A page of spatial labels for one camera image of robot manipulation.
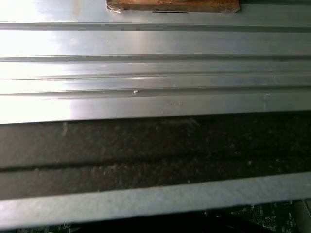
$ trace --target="aluminum profile groove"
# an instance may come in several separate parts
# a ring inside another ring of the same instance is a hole
[[[311,5],[0,2],[0,123],[311,109]]]

